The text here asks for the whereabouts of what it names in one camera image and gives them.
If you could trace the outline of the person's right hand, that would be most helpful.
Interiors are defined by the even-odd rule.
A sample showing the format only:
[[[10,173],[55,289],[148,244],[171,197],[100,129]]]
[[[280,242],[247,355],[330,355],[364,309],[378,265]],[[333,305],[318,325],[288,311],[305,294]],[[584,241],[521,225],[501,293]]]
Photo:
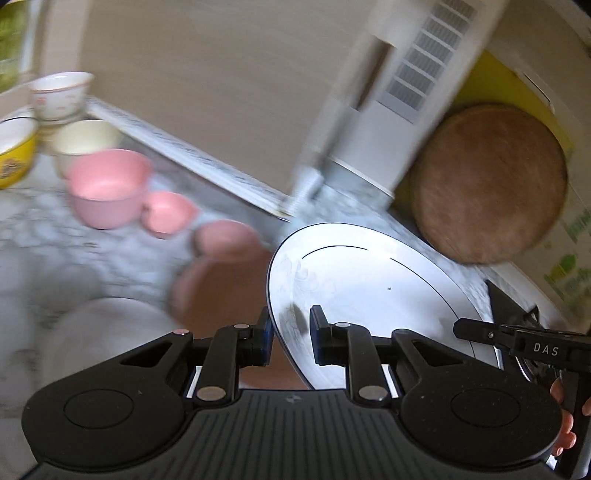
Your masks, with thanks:
[[[550,393],[552,397],[558,402],[559,405],[562,405],[565,398],[565,390],[562,384],[562,381],[557,378],[551,388]],[[556,445],[553,448],[552,455],[554,457],[559,457],[564,450],[571,449],[577,440],[576,434],[572,431],[574,426],[574,418],[571,413],[566,411],[565,409],[562,410],[562,424],[561,430],[556,442]]]

